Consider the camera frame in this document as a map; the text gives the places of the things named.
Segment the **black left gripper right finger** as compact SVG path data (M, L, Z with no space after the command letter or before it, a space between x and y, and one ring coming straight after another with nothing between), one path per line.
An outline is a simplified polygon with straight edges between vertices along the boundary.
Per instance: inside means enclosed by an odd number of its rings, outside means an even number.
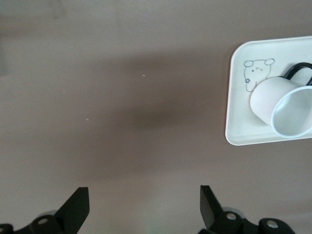
M208 185L200 186L200 213L205 229L199 234L239 234L243 226L241 216L225 211Z

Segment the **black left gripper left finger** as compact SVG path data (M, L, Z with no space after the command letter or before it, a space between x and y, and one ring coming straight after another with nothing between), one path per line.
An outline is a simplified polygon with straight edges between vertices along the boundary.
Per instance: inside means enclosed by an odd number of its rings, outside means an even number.
M76 234L90 212L89 189L79 187L53 215L42 215L16 234Z

